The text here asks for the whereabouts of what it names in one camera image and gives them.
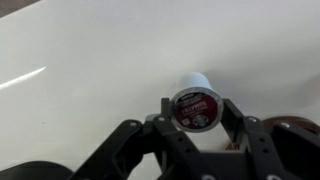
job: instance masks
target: red label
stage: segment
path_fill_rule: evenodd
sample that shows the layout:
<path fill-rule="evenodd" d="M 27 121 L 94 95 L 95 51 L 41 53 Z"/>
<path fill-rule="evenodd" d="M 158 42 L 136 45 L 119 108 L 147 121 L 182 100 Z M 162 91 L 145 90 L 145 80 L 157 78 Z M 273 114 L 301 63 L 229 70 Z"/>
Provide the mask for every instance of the red label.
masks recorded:
<path fill-rule="evenodd" d="M 203 129 L 216 120 L 218 103 L 207 94 L 189 93 L 174 103 L 173 115 L 182 127 Z"/>

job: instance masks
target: coffee pod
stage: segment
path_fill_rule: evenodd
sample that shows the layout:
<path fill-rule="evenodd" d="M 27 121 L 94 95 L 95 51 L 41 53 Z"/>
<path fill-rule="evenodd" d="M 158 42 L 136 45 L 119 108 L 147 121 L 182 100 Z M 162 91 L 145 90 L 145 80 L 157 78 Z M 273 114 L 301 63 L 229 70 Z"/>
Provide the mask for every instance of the coffee pod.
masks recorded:
<path fill-rule="evenodd" d="M 190 73 L 177 83 L 178 93 L 171 100 L 173 123 L 186 132 L 205 132 L 221 120 L 223 100 L 212 89 L 207 77 Z"/>

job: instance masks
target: metal bolt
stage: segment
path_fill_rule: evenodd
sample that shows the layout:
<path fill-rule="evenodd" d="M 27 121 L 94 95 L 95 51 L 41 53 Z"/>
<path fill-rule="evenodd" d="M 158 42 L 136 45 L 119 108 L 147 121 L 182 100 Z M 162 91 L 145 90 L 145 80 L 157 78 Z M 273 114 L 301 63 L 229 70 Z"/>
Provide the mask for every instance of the metal bolt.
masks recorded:
<path fill-rule="evenodd" d="M 274 174 L 269 174 L 267 176 L 267 180 L 282 180 L 279 176 L 274 175 Z"/>
<path fill-rule="evenodd" d="M 290 124 L 288 124 L 288 123 L 281 123 L 281 126 L 284 126 L 284 127 L 286 127 L 286 128 L 289 128 L 289 127 L 290 127 Z"/>
<path fill-rule="evenodd" d="M 130 126 L 137 126 L 138 124 L 136 122 L 131 122 Z"/>
<path fill-rule="evenodd" d="M 252 121 L 252 122 L 257 122 L 257 119 L 254 118 L 254 117 L 249 117 L 248 120 L 249 120 L 249 121 Z"/>
<path fill-rule="evenodd" d="M 165 121 L 166 119 L 164 117 L 158 117 L 159 121 Z"/>
<path fill-rule="evenodd" d="M 202 175 L 201 180 L 216 180 L 216 178 L 214 178 L 213 176 L 211 176 L 209 174 L 205 174 L 205 175 Z"/>

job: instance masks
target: screw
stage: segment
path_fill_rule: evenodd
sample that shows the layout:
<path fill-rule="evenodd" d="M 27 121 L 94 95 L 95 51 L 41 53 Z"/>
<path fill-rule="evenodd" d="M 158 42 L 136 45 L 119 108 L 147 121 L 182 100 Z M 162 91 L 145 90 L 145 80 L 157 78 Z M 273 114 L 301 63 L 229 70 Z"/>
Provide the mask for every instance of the screw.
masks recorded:
<path fill-rule="evenodd" d="M 252 122 L 257 122 L 257 119 L 254 118 L 254 117 L 249 117 L 248 120 L 249 120 L 249 121 L 252 121 Z"/>
<path fill-rule="evenodd" d="M 216 180 L 216 178 L 214 178 L 213 176 L 211 176 L 209 174 L 205 174 L 205 175 L 202 175 L 201 180 Z"/>
<path fill-rule="evenodd" d="M 279 176 L 274 175 L 274 174 L 269 174 L 267 176 L 267 180 L 282 180 Z"/>
<path fill-rule="evenodd" d="M 164 117 L 158 117 L 159 121 L 165 121 L 166 119 Z"/>
<path fill-rule="evenodd" d="M 138 124 L 136 122 L 131 122 L 130 126 L 137 126 Z"/>
<path fill-rule="evenodd" d="M 289 128 L 290 127 L 290 124 L 288 123 L 281 123 L 282 126 L 286 127 L 286 128 Z"/>

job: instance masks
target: white surface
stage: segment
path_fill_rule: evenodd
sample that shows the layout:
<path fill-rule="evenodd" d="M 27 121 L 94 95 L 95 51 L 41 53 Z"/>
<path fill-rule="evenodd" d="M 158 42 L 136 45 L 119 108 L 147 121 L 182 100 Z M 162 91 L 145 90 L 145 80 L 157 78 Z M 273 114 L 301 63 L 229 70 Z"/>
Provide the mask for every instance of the white surface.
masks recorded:
<path fill-rule="evenodd" d="M 319 123 L 320 2 L 43 0 L 0 19 L 0 169 L 50 160 L 75 170 L 124 119 L 159 112 L 191 71 L 245 114 Z M 221 126 L 192 135 L 221 149 Z M 159 170 L 145 160 L 132 179 Z"/>

